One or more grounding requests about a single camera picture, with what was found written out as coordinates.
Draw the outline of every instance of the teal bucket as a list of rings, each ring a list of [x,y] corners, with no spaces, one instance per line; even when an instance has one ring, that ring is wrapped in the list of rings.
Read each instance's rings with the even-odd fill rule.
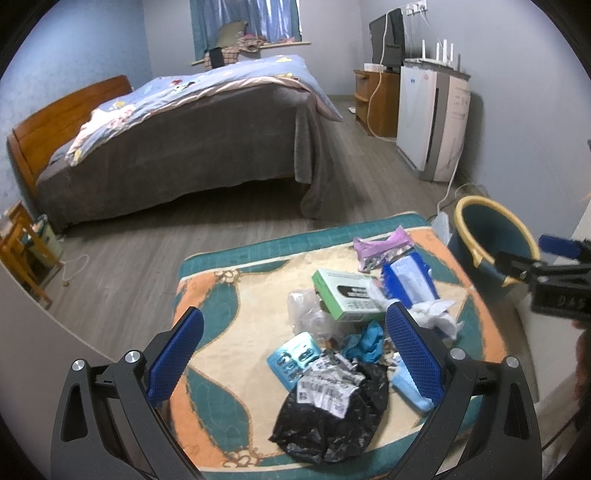
[[[454,212],[456,230],[449,250],[486,303],[502,299],[520,280],[495,268],[499,251],[540,259],[540,249],[528,228],[514,213],[491,199],[462,198]]]

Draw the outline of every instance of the blue duvet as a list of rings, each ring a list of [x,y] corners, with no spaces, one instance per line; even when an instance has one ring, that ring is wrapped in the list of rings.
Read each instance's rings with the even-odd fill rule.
[[[272,83],[273,79],[288,82],[295,80],[315,95],[316,108],[321,115],[332,121],[342,120],[340,113],[308,71],[304,60],[297,55],[279,55],[267,59],[239,61],[206,73],[159,77],[132,93],[109,100],[93,111],[92,120],[80,130],[66,160],[71,165],[76,165],[99,145],[153,115],[204,96],[221,93],[218,91],[220,87],[230,82],[252,79],[259,79],[261,83]]]

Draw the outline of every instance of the monitor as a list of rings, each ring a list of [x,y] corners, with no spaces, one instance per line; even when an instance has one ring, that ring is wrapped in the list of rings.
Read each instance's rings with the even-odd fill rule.
[[[386,32],[386,52],[382,59],[382,45],[384,44],[384,29]],[[390,72],[400,72],[404,62],[404,23],[402,11],[397,8],[387,15],[375,19],[369,24],[369,35],[372,46],[372,62],[382,63]]]

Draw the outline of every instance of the blue gripper pad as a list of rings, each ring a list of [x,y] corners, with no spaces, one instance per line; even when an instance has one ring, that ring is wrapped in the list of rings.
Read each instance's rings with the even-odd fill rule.
[[[148,374],[150,404],[168,400],[203,337],[203,313],[194,309],[170,338]]]
[[[574,260],[581,254],[581,246],[577,242],[557,236],[542,235],[540,240],[538,240],[538,246],[542,252],[546,252],[547,254],[572,258]]]
[[[441,366],[398,305],[402,304],[389,306],[386,328],[419,393],[436,406],[445,395],[441,385]]]

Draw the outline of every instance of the wall outlet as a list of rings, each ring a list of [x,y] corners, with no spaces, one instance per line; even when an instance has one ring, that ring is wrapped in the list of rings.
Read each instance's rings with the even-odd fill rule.
[[[420,0],[418,2],[415,2],[413,4],[407,4],[406,7],[404,7],[404,12],[407,15],[415,15],[415,14],[419,14],[421,12],[426,12],[427,11],[427,0]]]

